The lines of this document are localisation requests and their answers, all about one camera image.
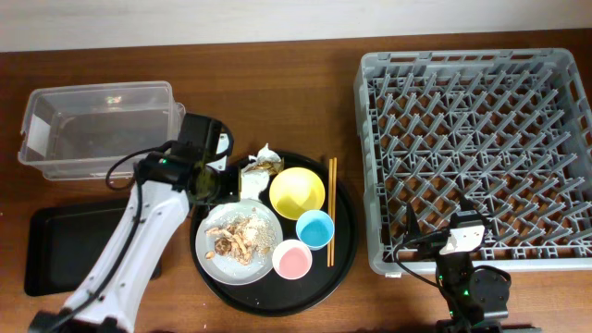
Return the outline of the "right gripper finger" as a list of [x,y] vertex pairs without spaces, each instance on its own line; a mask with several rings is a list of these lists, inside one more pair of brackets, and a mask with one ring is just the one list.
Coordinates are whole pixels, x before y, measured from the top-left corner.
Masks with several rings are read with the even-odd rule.
[[460,196],[459,206],[461,212],[476,212],[475,205],[471,201],[469,201],[463,194]]
[[406,204],[406,239],[417,239],[421,236],[421,229],[411,203]]

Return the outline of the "white tissue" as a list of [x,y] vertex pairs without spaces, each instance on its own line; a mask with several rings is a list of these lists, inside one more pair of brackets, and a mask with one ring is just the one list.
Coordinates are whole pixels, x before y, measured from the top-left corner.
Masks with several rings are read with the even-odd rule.
[[[279,161],[281,157],[278,153],[272,151],[268,144],[261,148],[256,155],[248,156],[248,163],[263,161]],[[251,171],[243,173],[241,169],[241,188],[240,198],[259,201],[260,194],[268,187],[272,176],[269,176],[265,171]]]

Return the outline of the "gold coffee sachet wrapper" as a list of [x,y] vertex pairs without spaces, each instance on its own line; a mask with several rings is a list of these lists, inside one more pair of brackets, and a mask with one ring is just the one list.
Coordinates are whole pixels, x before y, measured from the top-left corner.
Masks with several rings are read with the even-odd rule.
[[265,171],[269,176],[274,176],[284,169],[284,159],[279,161],[263,161],[253,162],[246,166],[242,172],[247,173],[251,171]]

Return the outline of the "pink cup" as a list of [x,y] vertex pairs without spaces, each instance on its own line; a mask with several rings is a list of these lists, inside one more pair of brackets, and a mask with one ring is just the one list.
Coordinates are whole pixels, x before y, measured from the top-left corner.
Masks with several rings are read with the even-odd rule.
[[280,277],[288,280],[304,277],[312,263],[310,249],[300,240],[284,240],[273,251],[274,270]]

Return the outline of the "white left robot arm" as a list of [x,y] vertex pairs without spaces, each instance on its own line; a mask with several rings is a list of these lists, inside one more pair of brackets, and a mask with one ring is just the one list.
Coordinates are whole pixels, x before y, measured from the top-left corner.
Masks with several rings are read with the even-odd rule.
[[236,203],[241,171],[227,166],[233,142],[221,121],[188,114],[177,139],[129,155],[125,213],[90,273],[60,312],[38,312],[30,332],[131,332],[161,255],[195,205]]

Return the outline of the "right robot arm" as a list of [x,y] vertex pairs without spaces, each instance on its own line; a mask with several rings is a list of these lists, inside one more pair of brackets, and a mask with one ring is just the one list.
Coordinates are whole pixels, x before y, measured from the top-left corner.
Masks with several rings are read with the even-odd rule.
[[475,266],[471,254],[478,250],[491,222],[465,198],[460,209],[450,216],[449,224],[430,233],[422,233],[413,206],[406,207],[406,231],[394,250],[415,248],[422,259],[435,262],[435,280],[415,273],[396,259],[405,272],[439,290],[445,299],[450,318],[439,320],[435,330],[455,332],[539,332],[539,327],[505,327],[501,321],[509,316],[511,275],[491,265]]

